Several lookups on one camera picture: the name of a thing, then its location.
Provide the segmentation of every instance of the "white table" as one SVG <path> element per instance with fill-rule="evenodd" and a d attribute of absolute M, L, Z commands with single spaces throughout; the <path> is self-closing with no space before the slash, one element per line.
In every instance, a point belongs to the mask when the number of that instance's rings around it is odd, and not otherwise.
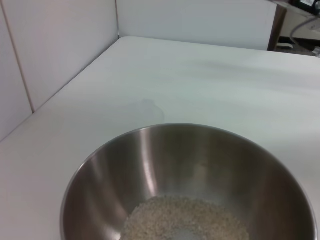
<path fill-rule="evenodd" d="M 195 123 L 280 159 L 320 222 L 320 59 L 125 37 L 0 143 L 0 239 L 59 240 L 77 168 L 114 137 Z"/>

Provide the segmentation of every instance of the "rice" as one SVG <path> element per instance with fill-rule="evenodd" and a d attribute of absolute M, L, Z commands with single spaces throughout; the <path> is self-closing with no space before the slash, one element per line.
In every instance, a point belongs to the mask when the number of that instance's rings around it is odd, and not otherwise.
<path fill-rule="evenodd" d="M 161 196 L 137 207 L 121 240 L 249 240 L 244 224 L 225 208 L 200 199 Z"/>

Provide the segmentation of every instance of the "stainless steel bowl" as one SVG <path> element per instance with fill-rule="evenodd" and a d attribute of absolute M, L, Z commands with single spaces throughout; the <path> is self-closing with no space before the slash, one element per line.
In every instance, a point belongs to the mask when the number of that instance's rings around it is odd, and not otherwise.
<path fill-rule="evenodd" d="M 193 124 L 135 130 L 94 152 L 66 190 L 62 239 L 119 240 L 134 208 L 161 195 L 222 205 L 251 240 L 317 239 L 311 205 L 279 161 L 240 136 Z"/>

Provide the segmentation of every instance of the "bowl rim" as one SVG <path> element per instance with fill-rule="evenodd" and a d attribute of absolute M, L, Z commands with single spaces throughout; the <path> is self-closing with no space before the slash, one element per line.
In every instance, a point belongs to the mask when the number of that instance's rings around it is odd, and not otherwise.
<path fill-rule="evenodd" d="M 65 212 L 65 207 L 66 207 L 66 201 L 67 201 L 67 197 L 68 197 L 68 193 L 70 188 L 72 187 L 75 178 L 77 177 L 78 173 L 80 172 L 80 170 L 86 165 L 87 162 L 90 161 L 90 159 L 96 155 L 101 149 L 105 148 L 107 145 L 112 144 L 114 142 L 116 142 L 118 139 L 121 139 L 125 136 L 134 134 L 134 133 L 138 133 L 144 130 L 149 130 L 149 129 L 154 129 L 154 128 L 161 128 L 161 127 L 174 127 L 174 126 L 178 126 L 178 127 L 197 127 L 197 128 L 204 128 L 204 129 L 210 129 L 210 130 L 215 130 L 218 132 L 222 132 L 234 137 L 237 137 L 251 145 L 253 145 L 254 147 L 256 147 L 257 149 L 259 149 L 260 151 L 264 152 L 265 154 L 269 155 L 271 158 L 273 158 L 273 160 L 280 165 L 280 167 L 282 167 L 282 169 L 289 175 L 289 177 L 292 178 L 293 182 L 296 184 L 296 186 L 298 187 L 298 189 L 300 189 L 301 193 L 302 193 L 302 197 L 305 199 L 306 203 L 307 203 L 307 207 L 309 210 L 309 213 L 311 215 L 311 220 L 312 220 L 312 228 L 313 228 L 313 235 L 314 235 L 314 239 L 313 240 L 318 240 L 318 225 L 317 225 L 317 219 L 316 219 L 316 215 L 315 215 L 315 211 L 314 208 L 311 204 L 311 201 L 307 195 L 306 190 L 304 189 L 304 187 L 302 186 L 302 184 L 298 181 L 298 179 L 291 173 L 291 171 L 278 159 L 276 158 L 273 154 L 271 154 L 269 151 L 267 151 L 266 149 L 264 149 L 262 146 L 258 145 L 257 143 L 241 136 L 238 135 L 236 133 L 233 133 L 231 131 L 227 131 L 218 127 L 214 127 L 214 126 L 208 126 L 208 125 L 203 125 L 203 124 L 194 124 L 194 123 L 163 123 L 163 124 L 156 124 L 156 125 L 150 125 L 150 126 L 146 126 L 146 127 L 141 127 L 135 130 L 131 130 L 129 132 L 123 133 L 113 139 L 111 139 L 110 141 L 106 142 L 105 144 L 103 144 L 102 146 L 100 146 L 97 150 L 95 150 L 93 153 L 91 153 L 86 159 L 85 161 L 80 165 L 80 167 L 75 171 L 75 173 L 73 174 L 72 178 L 70 179 L 67 188 L 63 194 L 63 199 L 62 199 L 62 203 L 61 203 L 61 208 L 60 208 L 60 217 L 59 217 L 59 227 L 60 227 L 60 236 L 61 236 L 61 240 L 68 240 L 65 236 L 65 228 L 64 228 L 64 212 Z"/>

